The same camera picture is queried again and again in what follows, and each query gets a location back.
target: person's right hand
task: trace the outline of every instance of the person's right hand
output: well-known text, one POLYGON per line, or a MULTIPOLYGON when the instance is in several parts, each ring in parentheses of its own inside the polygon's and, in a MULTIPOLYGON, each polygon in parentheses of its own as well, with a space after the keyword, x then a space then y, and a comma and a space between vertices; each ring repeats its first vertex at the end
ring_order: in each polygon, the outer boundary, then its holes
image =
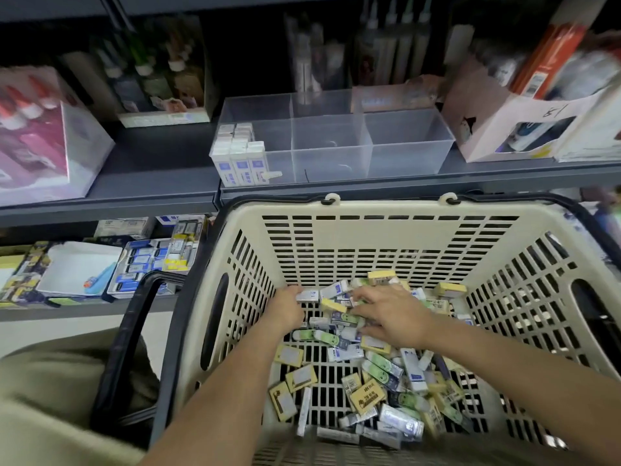
POLYGON ((400 284, 362 286, 354 289, 352 296, 368 303, 355 306, 353 315, 381 324, 362 327, 358 329, 360 333, 397 348, 427 349, 431 332, 446 319, 432 313, 400 284))

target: clear plastic container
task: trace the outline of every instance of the clear plastic container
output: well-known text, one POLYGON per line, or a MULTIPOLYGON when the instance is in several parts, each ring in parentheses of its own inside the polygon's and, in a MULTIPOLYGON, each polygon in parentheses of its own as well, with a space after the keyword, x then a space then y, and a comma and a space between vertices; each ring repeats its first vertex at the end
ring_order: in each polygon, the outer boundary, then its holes
POLYGON ((437 109, 362 113, 351 90, 227 98, 219 126, 239 122, 265 143, 269 184, 436 174, 454 142, 437 109))

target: basket handle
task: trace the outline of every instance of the basket handle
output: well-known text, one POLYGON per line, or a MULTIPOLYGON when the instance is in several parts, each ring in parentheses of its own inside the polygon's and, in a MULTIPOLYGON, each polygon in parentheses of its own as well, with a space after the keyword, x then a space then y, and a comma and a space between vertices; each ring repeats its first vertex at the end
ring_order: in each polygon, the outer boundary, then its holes
POLYGON ((457 205, 464 201, 475 203, 511 203, 517 201, 548 201, 558 204, 570 211, 576 219, 593 236, 597 244, 602 248, 610 263, 621 272, 621 249, 617 242, 599 225, 598 221, 579 203, 565 196, 553 193, 511 193, 511 194, 464 194, 458 195, 457 200, 449 199, 447 203, 457 205))
POLYGON ((151 304, 162 283, 183 285, 185 279, 183 274, 155 271, 146 274, 139 282, 120 323, 119 332, 114 337, 110 356, 99 380, 91 413, 93 431, 110 434, 119 418, 126 414, 130 399, 128 390, 123 388, 129 383, 129 371, 151 304))

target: pink product box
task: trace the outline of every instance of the pink product box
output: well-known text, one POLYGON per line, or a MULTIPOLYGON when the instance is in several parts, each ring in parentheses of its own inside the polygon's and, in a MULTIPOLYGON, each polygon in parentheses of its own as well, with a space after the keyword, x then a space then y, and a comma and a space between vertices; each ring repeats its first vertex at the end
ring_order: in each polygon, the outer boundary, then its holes
POLYGON ((572 101, 519 96, 470 56, 446 95, 442 116, 467 162, 549 158, 603 92, 572 101))
POLYGON ((84 197, 113 146, 55 69, 0 70, 0 206, 84 197))

